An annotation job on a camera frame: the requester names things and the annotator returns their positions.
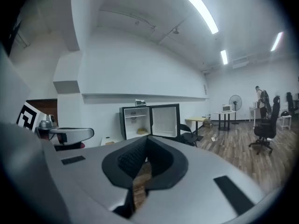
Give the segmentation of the small white stool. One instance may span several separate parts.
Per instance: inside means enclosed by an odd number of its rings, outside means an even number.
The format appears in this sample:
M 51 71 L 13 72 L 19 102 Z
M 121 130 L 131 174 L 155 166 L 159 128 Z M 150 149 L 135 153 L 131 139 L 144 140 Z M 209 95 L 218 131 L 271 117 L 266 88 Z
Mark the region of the small white stool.
M 284 128 L 286 128 L 288 130 L 291 129 L 291 124 L 292 124 L 292 116 L 291 115 L 281 116 L 279 118 L 279 120 L 280 120 L 280 126 L 281 126 L 282 130 Z

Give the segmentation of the yellow wooden table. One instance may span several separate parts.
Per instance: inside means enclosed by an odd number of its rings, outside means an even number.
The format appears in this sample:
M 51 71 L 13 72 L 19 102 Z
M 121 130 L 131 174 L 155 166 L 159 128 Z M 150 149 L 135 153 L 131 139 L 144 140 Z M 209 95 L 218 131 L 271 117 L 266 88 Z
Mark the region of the yellow wooden table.
M 203 122 L 207 121 L 208 117 L 192 117 L 192 118 L 186 118 L 185 122 L 194 122 L 195 123 L 195 131 L 193 132 L 195 135 L 198 135 L 198 130 L 200 127 L 202 127 Z

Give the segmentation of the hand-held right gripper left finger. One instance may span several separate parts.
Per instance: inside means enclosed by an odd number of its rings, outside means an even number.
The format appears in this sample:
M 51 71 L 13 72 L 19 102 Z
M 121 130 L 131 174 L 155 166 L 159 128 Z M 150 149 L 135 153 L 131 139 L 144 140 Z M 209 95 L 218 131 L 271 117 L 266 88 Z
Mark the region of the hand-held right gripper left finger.
M 71 224 L 146 224 L 148 213 L 134 212 L 131 164 L 141 157 L 147 138 L 57 152 L 43 140 L 45 159 L 63 198 Z

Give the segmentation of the round white table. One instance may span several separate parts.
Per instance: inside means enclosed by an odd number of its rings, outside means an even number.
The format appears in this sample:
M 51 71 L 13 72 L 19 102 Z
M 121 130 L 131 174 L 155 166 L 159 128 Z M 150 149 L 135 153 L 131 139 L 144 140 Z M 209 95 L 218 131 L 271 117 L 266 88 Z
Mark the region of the round white table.
M 219 131 L 230 131 L 230 115 L 235 114 L 236 111 L 229 112 L 214 112 L 218 115 L 218 130 Z

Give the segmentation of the black mini fridge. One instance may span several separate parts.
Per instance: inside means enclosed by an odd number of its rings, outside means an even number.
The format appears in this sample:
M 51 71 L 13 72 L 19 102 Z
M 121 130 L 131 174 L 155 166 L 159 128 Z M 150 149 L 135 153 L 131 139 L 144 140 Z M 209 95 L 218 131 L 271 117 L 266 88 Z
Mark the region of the black mini fridge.
M 125 140 L 154 135 L 171 140 L 180 137 L 179 104 L 119 108 L 121 134 Z M 145 134 L 138 134 L 145 128 Z

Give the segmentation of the black standing fan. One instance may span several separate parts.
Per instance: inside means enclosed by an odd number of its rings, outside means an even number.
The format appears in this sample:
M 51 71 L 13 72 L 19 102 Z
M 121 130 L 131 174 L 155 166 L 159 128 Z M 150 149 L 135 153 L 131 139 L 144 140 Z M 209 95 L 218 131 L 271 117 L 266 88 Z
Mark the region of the black standing fan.
M 242 99 L 240 96 L 238 95 L 233 95 L 230 99 L 229 99 L 229 104 L 232 106 L 232 110 L 235 111 L 235 119 L 232 122 L 232 124 L 237 125 L 239 124 L 239 122 L 237 122 L 236 120 L 236 112 L 238 110 L 241 109 L 242 107 Z

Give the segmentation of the low white table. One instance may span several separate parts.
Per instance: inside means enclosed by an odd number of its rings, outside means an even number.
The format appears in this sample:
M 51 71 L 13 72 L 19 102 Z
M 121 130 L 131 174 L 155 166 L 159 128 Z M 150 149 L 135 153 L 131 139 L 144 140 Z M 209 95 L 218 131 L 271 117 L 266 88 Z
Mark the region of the low white table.
M 100 145 L 104 146 L 106 144 L 113 144 L 120 141 L 123 141 L 122 136 L 106 136 L 106 137 L 103 136 Z

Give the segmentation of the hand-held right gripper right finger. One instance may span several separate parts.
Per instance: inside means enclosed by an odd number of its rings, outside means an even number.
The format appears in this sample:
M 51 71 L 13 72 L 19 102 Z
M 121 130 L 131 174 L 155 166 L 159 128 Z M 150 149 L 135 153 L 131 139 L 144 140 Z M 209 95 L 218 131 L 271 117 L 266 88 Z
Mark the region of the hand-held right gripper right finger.
M 220 156 L 173 140 L 152 137 L 182 152 L 188 159 L 185 176 L 172 188 L 150 191 L 131 217 L 135 224 L 221 224 L 237 217 L 214 178 L 227 176 L 253 203 L 265 192 L 248 175 Z

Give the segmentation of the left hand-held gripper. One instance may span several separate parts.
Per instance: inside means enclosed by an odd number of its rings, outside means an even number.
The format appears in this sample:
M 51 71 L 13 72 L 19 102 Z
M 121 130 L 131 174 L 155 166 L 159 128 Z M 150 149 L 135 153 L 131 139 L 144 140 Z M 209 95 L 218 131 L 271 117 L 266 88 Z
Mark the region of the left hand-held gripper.
M 49 140 L 55 148 L 84 148 L 86 141 L 94 136 L 92 128 L 58 128 L 52 114 L 45 114 L 25 103 L 16 124 L 35 133 L 40 139 Z

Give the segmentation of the black folding chair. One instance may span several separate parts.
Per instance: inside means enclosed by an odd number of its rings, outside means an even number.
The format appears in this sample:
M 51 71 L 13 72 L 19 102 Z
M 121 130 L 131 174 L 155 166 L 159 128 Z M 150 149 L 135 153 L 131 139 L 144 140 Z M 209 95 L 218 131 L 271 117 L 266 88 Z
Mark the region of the black folding chair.
M 198 147 L 196 143 L 198 141 L 198 135 L 193 134 L 191 129 L 185 124 L 180 124 L 179 127 L 180 131 L 184 131 L 184 133 L 180 135 L 181 143 L 187 144 L 192 147 Z

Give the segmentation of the white desk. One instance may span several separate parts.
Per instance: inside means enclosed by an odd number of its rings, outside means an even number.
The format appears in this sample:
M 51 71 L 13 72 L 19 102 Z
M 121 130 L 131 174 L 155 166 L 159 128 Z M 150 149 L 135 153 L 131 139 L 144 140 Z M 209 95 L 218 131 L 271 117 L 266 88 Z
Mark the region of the white desk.
M 249 108 L 249 122 L 252 122 L 253 128 L 256 126 L 256 115 L 259 110 L 259 108 L 253 106 Z

